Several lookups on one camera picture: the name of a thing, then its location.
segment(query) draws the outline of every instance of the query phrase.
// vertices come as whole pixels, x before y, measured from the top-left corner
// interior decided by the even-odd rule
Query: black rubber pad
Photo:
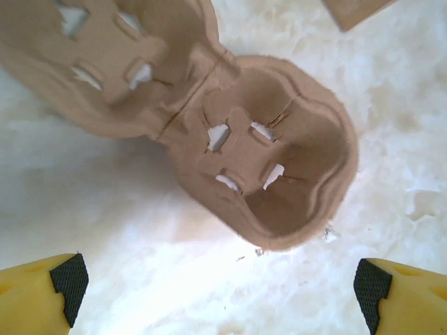
[[[358,264],[354,292],[371,335],[377,332],[380,322],[379,302],[388,297],[392,279],[392,275],[366,259],[362,259]]]
[[[70,328],[73,328],[89,283],[84,258],[78,253],[51,270],[50,275],[56,293],[61,292],[64,296],[64,315]]]

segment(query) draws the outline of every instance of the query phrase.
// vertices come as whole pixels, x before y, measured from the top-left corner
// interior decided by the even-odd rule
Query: cardboard piece
[[[92,134],[164,144],[184,189],[251,243],[285,249],[323,230],[358,164],[353,125],[333,93],[289,61],[232,55],[209,0],[64,5],[89,13],[72,36],[51,1],[0,0],[6,69]],[[136,85],[145,64],[152,80]],[[214,127],[227,131],[210,148]]]
[[[348,31],[395,0],[324,0],[342,31]]]

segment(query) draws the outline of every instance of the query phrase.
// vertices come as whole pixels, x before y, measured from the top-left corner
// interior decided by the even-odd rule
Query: cardboard egg carton
[[[88,17],[65,31],[54,2],[0,0],[7,70],[92,134],[163,144],[182,187],[247,241],[281,250],[323,231],[358,164],[333,93],[289,61],[235,57],[210,0],[58,5]]]

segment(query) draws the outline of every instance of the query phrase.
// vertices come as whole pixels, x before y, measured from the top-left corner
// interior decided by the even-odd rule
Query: white surface
[[[0,268],[82,252],[72,335],[368,334],[360,258],[447,273],[447,2],[399,0],[345,34],[320,1],[214,4],[230,50],[291,59],[346,105],[360,167],[331,228],[256,253],[160,147],[88,135],[1,73]]]

